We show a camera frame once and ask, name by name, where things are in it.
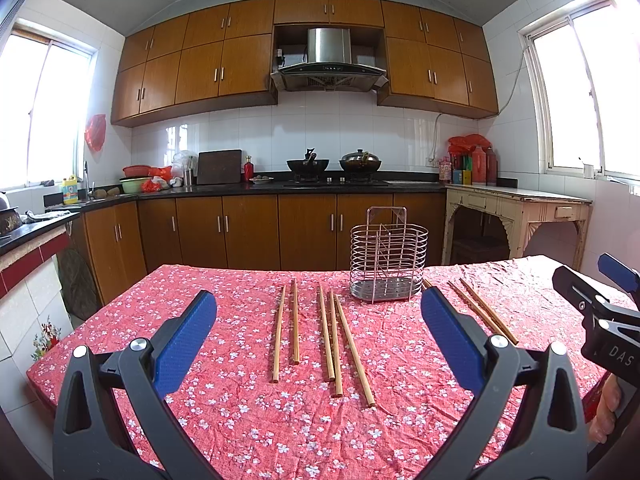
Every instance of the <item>wire utensil basket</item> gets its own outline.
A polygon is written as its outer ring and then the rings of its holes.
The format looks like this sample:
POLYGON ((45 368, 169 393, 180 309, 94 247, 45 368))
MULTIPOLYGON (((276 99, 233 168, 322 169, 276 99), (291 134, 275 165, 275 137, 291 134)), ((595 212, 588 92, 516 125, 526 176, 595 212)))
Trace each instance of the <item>wire utensil basket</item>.
POLYGON ((409 299, 420 292, 427 238, 427 229, 406 222, 404 207, 367 209, 367 223, 351 230, 351 294, 373 303, 409 299), (371 222, 388 212, 391 224, 371 222))

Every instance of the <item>cutting board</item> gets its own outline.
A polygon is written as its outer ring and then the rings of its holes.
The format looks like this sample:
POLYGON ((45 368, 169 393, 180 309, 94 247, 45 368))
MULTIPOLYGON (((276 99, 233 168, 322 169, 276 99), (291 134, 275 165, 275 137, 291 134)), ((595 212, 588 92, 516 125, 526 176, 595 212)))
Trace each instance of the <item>cutting board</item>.
POLYGON ((218 150, 198 154, 198 184, 240 182, 242 150, 218 150))

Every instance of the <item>cloth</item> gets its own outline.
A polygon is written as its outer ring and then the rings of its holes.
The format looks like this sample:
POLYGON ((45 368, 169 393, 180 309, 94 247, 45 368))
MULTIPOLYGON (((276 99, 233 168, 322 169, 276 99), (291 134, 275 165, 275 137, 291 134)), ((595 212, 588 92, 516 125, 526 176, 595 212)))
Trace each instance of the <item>cloth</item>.
MULTIPOLYGON (((425 276, 460 311, 471 314, 447 285, 464 277, 498 312, 524 348, 564 342, 581 394, 602 370, 580 355, 582 317, 553 291, 559 264, 544 256, 469 266, 428 267, 425 276)), ((420 316, 420 295, 409 301, 364 303, 349 295, 348 272, 260 272, 162 266, 63 339, 28 371, 52 405, 70 354, 79 344, 94 353, 116 351, 136 336, 150 337, 178 316, 199 290, 212 292, 218 318, 180 389, 166 402, 195 445, 225 479, 329 478, 408 480, 446 440, 472 394, 456 383, 420 316), (280 382, 270 383, 274 324, 282 285, 298 280, 301 363, 292 364, 292 315, 287 293, 280 382), (341 333, 344 397, 326 380, 318 283, 341 298, 377 406, 367 408, 341 333)), ((610 300, 631 305, 599 285, 610 300)), ((497 456, 514 421, 522 388, 511 395, 481 463, 497 456)), ((118 405, 140 456, 157 464, 121 390, 118 405)))

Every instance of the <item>wooden cabinet door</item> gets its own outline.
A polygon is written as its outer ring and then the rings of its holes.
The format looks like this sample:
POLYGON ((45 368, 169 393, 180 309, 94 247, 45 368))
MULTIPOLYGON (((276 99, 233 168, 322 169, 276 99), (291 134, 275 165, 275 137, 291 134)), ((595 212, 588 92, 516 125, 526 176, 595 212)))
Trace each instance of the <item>wooden cabinet door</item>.
POLYGON ((462 54, 438 46, 429 45, 428 48, 433 70, 433 96, 443 101, 468 105, 462 54))
POLYGON ((442 260, 446 193, 395 193, 394 206, 406 208, 406 221, 429 232, 427 238, 427 266, 439 265, 442 260))
POLYGON ((164 264, 181 264, 175 199, 140 200, 138 215, 147 272, 153 272, 164 264))
POLYGON ((329 23, 329 0, 276 0, 273 23, 329 23))
POLYGON ((192 267, 226 269, 222 199, 177 198, 175 208, 182 262, 192 267))
POLYGON ((175 103, 180 52, 167 54, 146 62, 142 82, 140 113, 164 108, 175 103))
POLYGON ((331 23, 384 27, 380 0, 329 0, 331 23))
POLYGON ((122 54, 120 54, 118 72, 146 61, 146 55, 149 51, 149 43, 151 43, 151 37, 153 34, 154 28, 149 27, 132 34, 124 40, 122 54))
POLYGON ((207 43, 182 51, 175 89, 176 104, 217 97, 222 43, 207 43))
POLYGON ((135 285, 146 276, 145 255, 142 252, 138 209, 135 202, 114 206, 120 254, 127 279, 127 288, 135 285))
POLYGON ((225 39, 229 4, 197 10, 189 15, 182 48, 204 45, 225 39))
POLYGON ((429 81, 431 63, 426 43, 387 38, 386 62, 394 94, 433 97, 433 83, 429 81))
POLYGON ((459 20, 458 18, 454 18, 453 21, 456 24, 456 30, 458 32, 460 52, 484 61, 490 61, 482 27, 465 22, 464 20, 459 20))
POLYGON ((280 270, 278 197, 224 196, 222 211, 229 269, 280 270))
POLYGON ((282 270, 335 270, 335 195, 280 195, 282 270))
POLYGON ((218 95, 269 89, 271 34, 225 40, 218 95))
POLYGON ((118 228, 113 207, 85 213, 86 232, 94 263, 98 290, 104 304, 129 288, 118 243, 118 228))
MULTIPOLYGON (((392 206, 391 194, 338 195, 336 270, 351 268, 351 229, 366 224, 367 209, 375 205, 392 206)), ((391 223, 390 212, 377 216, 376 223, 391 223)))
POLYGON ((116 76, 111 106, 112 122, 140 113, 140 95, 144 76, 144 63, 123 70, 116 76))
POLYGON ((453 16, 429 9, 420 9, 420 15, 428 44, 460 52, 453 16))
POLYGON ((146 60, 149 61, 181 50, 188 21, 189 15, 184 14, 158 23, 154 29, 151 43, 149 43, 149 55, 146 60))
POLYGON ((271 34, 275 0, 243 0, 229 6, 225 39, 271 34))
POLYGON ((424 26, 418 7, 382 0, 382 13, 388 38, 424 42, 424 26))
POLYGON ((494 69, 491 63, 471 56, 462 56, 465 64, 469 105, 498 113, 498 97, 495 93, 494 69))

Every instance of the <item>black countertop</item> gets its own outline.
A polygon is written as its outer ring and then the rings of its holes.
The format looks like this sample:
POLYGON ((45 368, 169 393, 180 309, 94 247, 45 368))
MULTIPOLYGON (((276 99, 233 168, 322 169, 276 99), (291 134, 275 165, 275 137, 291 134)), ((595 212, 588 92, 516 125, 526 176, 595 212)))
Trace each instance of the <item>black countertop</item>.
POLYGON ((264 194, 384 194, 384 193, 442 193, 446 192, 438 182, 396 180, 388 186, 366 184, 295 184, 273 181, 267 184, 213 184, 204 186, 173 187, 153 193, 121 194, 103 199, 78 202, 73 205, 55 205, 47 210, 91 211, 132 200, 152 200, 154 198, 186 198, 195 196, 264 195, 264 194))
POLYGON ((21 246, 29 240, 33 240, 35 237, 64 225, 79 216, 79 212, 72 212, 68 215, 54 218, 53 220, 24 224, 17 229, 8 232, 6 234, 7 238, 0 238, 0 256, 13 251, 16 247, 21 246))

